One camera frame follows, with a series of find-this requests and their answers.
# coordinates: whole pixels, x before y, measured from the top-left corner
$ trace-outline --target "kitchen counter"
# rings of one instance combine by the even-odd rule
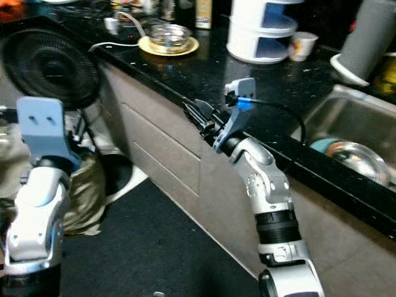
[[[223,110],[224,85],[234,79],[254,77],[258,99],[286,105],[304,116],[338,82],[329,63],[334,52],[324,49],[317,50],[310,60],[302,63],[283,61],[255,66],[235,60],[225,48],[226,21],[224,19],[223,25],[209,31],[196,30],[194,36],[199,40],[200,48],[177,59],[152,56],[138,47],[102,46],[94,53],[181,108],[185,102],[200,99]],[[85,50],[104,41],[133,44],[138,37],[133,29],[124,30],[131,33],[125,38],[114,37],[106,32],[101,19],[71,17],[44,4],[28,6],[14,15],[11,12],[3,32],[29,27],[59,30],[74,37]],[[292,139],[289,135],[297,127],[289,115],[259,106],[246,132],[259,139],[274,154],[278,166],[289,175],[394,239],[396,193]]]

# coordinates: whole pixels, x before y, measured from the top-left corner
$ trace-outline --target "white cable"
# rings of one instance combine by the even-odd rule
[[[139,23],[139,21],[137,19],[135,19],[133,16],[131,16],[130,14],[127,14],[126,12],[123,11],[119,11],[114,15],[114,18],[117,19],[118,16],[122,14],[123,16],[127,17],[128,19],[130,19],[132,21],[132,23],[135,24],[136,29],[139,31],[140,35],[142,37],[146,36],[146,33],[144,33],[144,30],[142,28],[142,25]]]
[[[144,30],[141,26],[141,24],[139,23],[139,21],[137,19],[135,19],[133,16],[131,16],[130,14],[127,14],[126,12],[123,11],[119,11],[114,15],[114,19],[118,19],[118,16],[122,14],[123,16],[127,17],[128,19],[130,19],[132,21],[132,23],[134,23],[134,25],[136,26],[137,31],[139,31],[139,34],[144,37],[146,36],[146,33],[144,33]],[[117,46],[138,46],[138,44],[134,44],[134,45],[127,45],[127,44],[122,44],[122,43],[115,43],[115,42],[101,42],[101,43],[97,43],[93,46],[90,47],[90,49],[88,50],[89,52],[93,51],[95,48],[97,48],[98,46],[101,45],[117,45]]]
[[[122,43],[115,43],[115,42],[101,42],[101,43],[97,43],[93,46],[90,47],[90,49],[88,50],[89,52],[93,51],[95,48],[97,48],[98,46],[101,45],[117,45],[117,46],[138,46],[138,44],[134,44],[134,45],[126,45],[126,44],[122,44]]]

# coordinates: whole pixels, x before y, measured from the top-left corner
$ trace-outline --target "paper cup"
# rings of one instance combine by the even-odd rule
[[[289,46],[289,58],[293,61],[305,61],[319,37],[308,32],[296,32]]]

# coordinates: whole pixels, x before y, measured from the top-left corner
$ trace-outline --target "yellow saucer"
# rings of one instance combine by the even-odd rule
[[[199,47],[199,42],[193,37],[190,37],[188,39],[189,39],[188,42],[190,44],[187,47],[187,49],[185,51],[183,51],[182,53],[176,53],[176,54],[158,53],[158,52],[154,51],[150,47],[151,41],[150,41],[150,37],[148,37],[148,36],[144,36],[141,39],[139,39],[138,44],[139,44],[139,48],[142,51],[145,51],[146,53],[155,54],[157,56],[175,57],[175,56],[182,56],[185,54],[189,54],[189,53],[192,53],[193,51],[197,50],[197,48]]]

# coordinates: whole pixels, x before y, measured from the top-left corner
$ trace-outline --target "sink basin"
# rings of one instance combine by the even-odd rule
[[[336,85],[332,92],[305,118],[306,143],[326,139],[342,139],[369,147],[382,157],[396,177],[396,106]],[[300,129],[292,133],[300,138]]]

